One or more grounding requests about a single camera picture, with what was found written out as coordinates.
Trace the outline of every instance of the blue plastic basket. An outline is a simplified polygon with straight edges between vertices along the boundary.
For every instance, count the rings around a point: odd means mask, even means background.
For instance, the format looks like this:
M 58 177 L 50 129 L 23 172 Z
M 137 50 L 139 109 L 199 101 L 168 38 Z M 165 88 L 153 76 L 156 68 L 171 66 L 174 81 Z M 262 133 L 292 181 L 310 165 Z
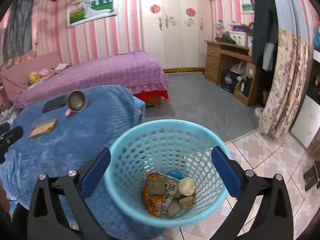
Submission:
M 104 174 L 106 187 L 116 205 L 143 224 L 174 228 L 194 224 L 213 213 L 227 197 L 211 161 L 211 150 L 221 139 L 201 125 L 183 120 L 158 120 L 140 124 L 120 136 L 110 148 L 111 163 Z M 172 218 L 149 214 L 141 200 L 145 176 L 153 171 L 181 171 L 196 183 L 196 203 Z

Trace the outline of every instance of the metal screw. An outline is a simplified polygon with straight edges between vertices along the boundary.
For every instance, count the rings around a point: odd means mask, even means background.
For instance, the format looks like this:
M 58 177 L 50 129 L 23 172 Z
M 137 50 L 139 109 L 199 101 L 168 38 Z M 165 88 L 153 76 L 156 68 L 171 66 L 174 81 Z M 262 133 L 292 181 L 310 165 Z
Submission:
M 76 171 L 76 170 L 71 170 L 71 171 L 68 172 L 68 175 L 69 175 L 70 177 L 74 177 L 74 176 L 76 176 L 76 174 L 77 174 L 77 171 Z
M 283 177 L 282 177 L 282 175 L 281 175 L 281 174 L 276 174 L 276 179 L 277 179 L 277 180 L 282 180 L 282 179 L 283 179 Z
M 44 180 L 47 177 L 45 173 L 41 173 L 39 179 Z
M 247 171 L 245 171 L 245 174 L 246 174 L 248 177 L 253 177 L 254 172 L 253 172 L 252 170 L 247 170 Z

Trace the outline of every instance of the metal bowl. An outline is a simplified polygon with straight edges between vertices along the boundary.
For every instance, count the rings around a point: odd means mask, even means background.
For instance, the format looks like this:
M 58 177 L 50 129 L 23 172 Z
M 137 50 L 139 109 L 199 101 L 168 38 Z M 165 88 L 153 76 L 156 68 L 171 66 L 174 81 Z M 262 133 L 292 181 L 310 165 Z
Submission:
M 67 106 L 74 113 L 84 110 L 87 104 L 87 98 L 79 90 L 72 91 L 67 97 Z

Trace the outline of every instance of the blue ball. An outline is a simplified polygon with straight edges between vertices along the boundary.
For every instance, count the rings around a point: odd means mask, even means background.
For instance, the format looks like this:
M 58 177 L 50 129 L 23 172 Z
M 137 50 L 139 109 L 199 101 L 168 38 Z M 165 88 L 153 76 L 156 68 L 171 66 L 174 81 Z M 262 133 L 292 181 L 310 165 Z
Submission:
M 167 173 L 168 176 L 174 177 L 176 179 L 183 179 L 184 176 L 181 171 L 171 170 Z

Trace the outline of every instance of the smartphone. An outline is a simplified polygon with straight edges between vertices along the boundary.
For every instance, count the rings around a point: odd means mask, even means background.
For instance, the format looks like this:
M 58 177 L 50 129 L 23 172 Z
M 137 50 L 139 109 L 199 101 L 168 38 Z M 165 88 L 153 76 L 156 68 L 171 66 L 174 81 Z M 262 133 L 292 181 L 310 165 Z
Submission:
M 28 138 L 34 138 L 34 137 L 37 137 L 39 135 L 43 135 L 43 134 L 52 132 L 52 130 L 55 127 L 56 123 L 57 123 L 57 119 L 52 119 L 52 120 L 43 122 L 41 124 L 35 125 L 31 129 L 31 131 L 30 131 L 30 133 L 28 135 Z
M 44 107 L 42 108 L 42 112 L 45 113 L 64 106 L 66 104 L 66 99 L 67 95 L 64 95 L 46 102 Z

